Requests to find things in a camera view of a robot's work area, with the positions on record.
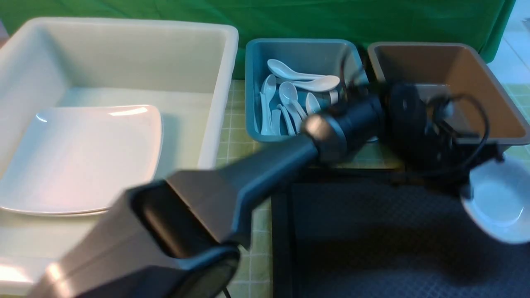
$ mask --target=blue plastic bin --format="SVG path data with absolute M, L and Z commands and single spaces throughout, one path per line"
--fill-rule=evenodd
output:
M 289 138 L 287 128 L 281 121 L 281 136 L 263 136 L 261 131 L 261 85 L 270 74 L 267 60 L 277 59 L 284 62 L 291 69 L 311 74 L 340 75 L 342 57 L 347 55 L 344 73 L 346 80 L 362 67 L 359 53 L 354 44 L 340 39 L 254 39 L 246 45 L 245 61 L 245 114 L 246 131 L 258 142 L 278 142 Z M 368 82 L 364 71 L 357 78 L 357 83 Z M 298 90 L 298 102 L 305 107 L 307 92 Z M 271 110 L 280 103 L 278 89 L 272 101 Z

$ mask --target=white bowl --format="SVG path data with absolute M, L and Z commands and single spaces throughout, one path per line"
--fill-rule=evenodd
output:
M 510 244 L 530 241 L 530 172 L 512 157 L 491 160 L 470 174 L 473 199 L 462 198 L 471 219 L 491 237 Z
M 154 106 L 45 109 L 0 180 L 0 207 L 33 215 L 108 209 L 124 189 L 153 179 L 161 146 Z

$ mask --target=spoon handle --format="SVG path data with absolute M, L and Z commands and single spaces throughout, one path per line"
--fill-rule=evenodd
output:
M 281 104 L 278 105 L 278 108 L 281 110 L 281 113 L 284 115 L 285 125 L 287 125 L 287 133 L 289 134 L 289 136 L 296 135 L 295 130 L 293 128 L 293 124 L 291 124 L 291 117 L 289 117 L 289 113 L 287 112 L 287 110 Z
M 261 134 L 264 136 L 272 135 L 272 124 L 270 120 L 270 109 L 267 107 L 265 95 L 260 92 L 261 101 Z
M 295 124 L 296 132 L 300 132 L 300 127 L 302 126 L 302 119 L 300 118 L 300 115 L 298 114 L 298 111 L 296 111 L 296 108 L 293 107 L 292 104 L 288 104 L 284 106 L 289 114 L 291 115 L 291 118 L 293 119 L 293 122 Z
M 280 133 L 280 117 L 281 117 L 281 110 L 274 109 L 272 110 L 272 132 L 274 135 L 279 136 Z
M 302 119 L 307 118 L 307 114 L 305 113 L 304 108 L 302 108 L 302 106 L 300 105 L 300 103 L 298 103 L 297 101 L 291 101 L 291 103 L 292 103 L 293 106 L 295 107 L 295 109 L 296 109 L 296 111 L 298 112 L 298 114 L 300 114 L 300 117 L 301 117 Z

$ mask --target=white plastic bin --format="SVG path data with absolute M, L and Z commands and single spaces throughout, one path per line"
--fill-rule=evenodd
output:
M 151 104 L 164 130 L 156 177 L 212 168 L 237 42 L 237 30 L 226 25 L 29 21 L 0 49 L 0 176 L 32 117 L 54 106 Z M 24 294 L 98 218 L 0 211 L 0 294 Z

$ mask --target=black mat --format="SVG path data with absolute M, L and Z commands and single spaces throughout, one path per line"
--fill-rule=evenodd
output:
M 530 246 L 488 237 L 457 199 L 314 180 L 273 196 L 274 297 L 530 297 Z

